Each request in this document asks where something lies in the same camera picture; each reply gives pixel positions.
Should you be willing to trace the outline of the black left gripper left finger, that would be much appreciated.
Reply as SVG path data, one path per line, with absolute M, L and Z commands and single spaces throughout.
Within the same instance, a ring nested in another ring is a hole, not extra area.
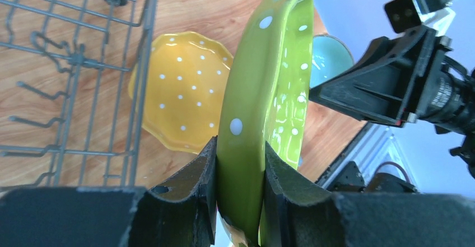
M 2 246 L 210 246 L 216 146 L 151 189 L 22 188 L 1 198 Z

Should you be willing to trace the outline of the grey wire dish rack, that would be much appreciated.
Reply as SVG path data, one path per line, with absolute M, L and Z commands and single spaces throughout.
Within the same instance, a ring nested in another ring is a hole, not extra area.
M 1 0 L 1 193 L 133 186 L 158 0 Z

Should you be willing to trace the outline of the yellow polka dot plate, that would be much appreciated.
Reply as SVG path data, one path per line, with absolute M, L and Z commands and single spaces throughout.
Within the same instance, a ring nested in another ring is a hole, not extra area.
M 151 44 L 141 127 L 172 151 L 199 153 L 217 135 L 232 54 L 194 31 Z

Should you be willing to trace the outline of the stacked teal and yellow bowls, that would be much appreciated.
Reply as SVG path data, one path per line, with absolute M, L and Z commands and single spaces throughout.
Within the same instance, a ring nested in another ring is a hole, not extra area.
M 350 69 L 355 61 L 338 38 L 331 35 L 313 37 L 310 88 L 316 87 Z

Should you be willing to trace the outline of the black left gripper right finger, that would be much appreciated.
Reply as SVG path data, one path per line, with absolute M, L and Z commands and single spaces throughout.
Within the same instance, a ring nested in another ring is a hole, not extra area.
M 474 200 L 329 192 L 265 147 L 263 246 L 473 246 Z

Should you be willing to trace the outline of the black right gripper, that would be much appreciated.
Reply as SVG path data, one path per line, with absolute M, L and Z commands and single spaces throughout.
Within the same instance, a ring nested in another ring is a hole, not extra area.
M 311 88 L 309 100 L 357 120 L 402 127 L 421 119 L 436 134 L 461 134 L 449 153 L 474 176 L 474 76 L 445 55 L 450 46 L 427 26 L 374 39 L 353 67 Z

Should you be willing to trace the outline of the green scalloped plate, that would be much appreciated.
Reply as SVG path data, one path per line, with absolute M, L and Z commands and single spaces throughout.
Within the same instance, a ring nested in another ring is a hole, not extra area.
M 262 0 L 237 47 L 217 137 L 217 205 L 235 246 L 257 246 L 265 148 L 296 169 L 309 103 L 313 0 Z

